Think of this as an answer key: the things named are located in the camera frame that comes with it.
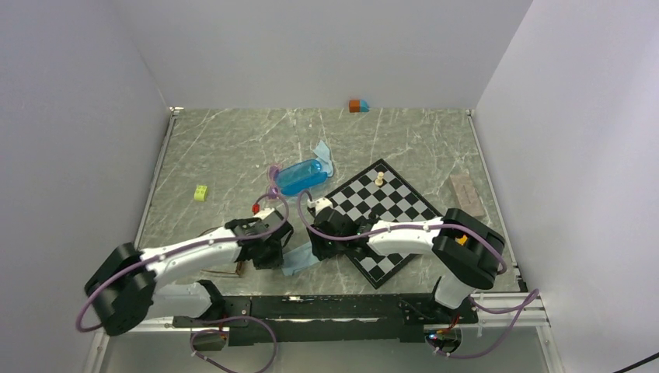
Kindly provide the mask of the blue glasses case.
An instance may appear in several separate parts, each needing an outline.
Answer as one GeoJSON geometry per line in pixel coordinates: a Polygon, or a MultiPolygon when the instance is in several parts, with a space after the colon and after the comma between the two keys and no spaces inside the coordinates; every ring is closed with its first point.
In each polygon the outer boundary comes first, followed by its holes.
{"type": "Polygon", "coordinates": [[[290,197],[324,183],[327,178],[328,173],[320,161],[309,159],[282,169],[274,177],[274,182],[283,195],[290,197]]]}

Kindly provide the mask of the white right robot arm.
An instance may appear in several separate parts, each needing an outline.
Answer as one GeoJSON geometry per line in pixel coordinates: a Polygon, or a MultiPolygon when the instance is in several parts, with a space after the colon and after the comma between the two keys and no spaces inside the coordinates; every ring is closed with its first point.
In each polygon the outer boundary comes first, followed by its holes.
{"type": "Polygon", "coordinates": [[[305,227],[316,239],[318,258],[339,252],[435,255],[448,270],[428,303],[437,322],[449,322],[469,295],[491,289],[497,275],[507,271],[503,236],[458,208],[423,221],[394,222],[376,213],[353,220],[334,207],[322,207],[305,227]]]}

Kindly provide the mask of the light blue cleaning cloth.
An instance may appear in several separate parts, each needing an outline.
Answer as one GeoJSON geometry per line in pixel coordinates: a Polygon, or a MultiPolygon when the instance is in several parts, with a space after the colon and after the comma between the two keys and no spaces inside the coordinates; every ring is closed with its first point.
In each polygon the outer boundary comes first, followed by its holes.
{"type": "Polygon", "coordinates": [[[284,276],[293,276],[302,270],[316,265],[320,260],[312,252],[312,244],[306,242],[283,255],[281,267],[284,276]]]}

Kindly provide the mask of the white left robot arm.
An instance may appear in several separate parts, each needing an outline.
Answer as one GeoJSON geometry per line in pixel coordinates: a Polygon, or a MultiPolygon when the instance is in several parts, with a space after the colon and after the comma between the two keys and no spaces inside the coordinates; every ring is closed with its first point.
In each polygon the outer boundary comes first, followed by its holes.
{"type": "Polygon", "coordinates": [[[207,234],[169,246],[136,249],[122,244],[85,284],[87,299],[75,327],[92,331],[82,319],[93,309],[109,336],[124,334],[148,319],[175,316],[213,326],[227,315],[226,300],[212,281],[178,284],[207,267],[250,261],[276,269],[294,229],[277,211],[265,218],[234,219],[207,234]]]}

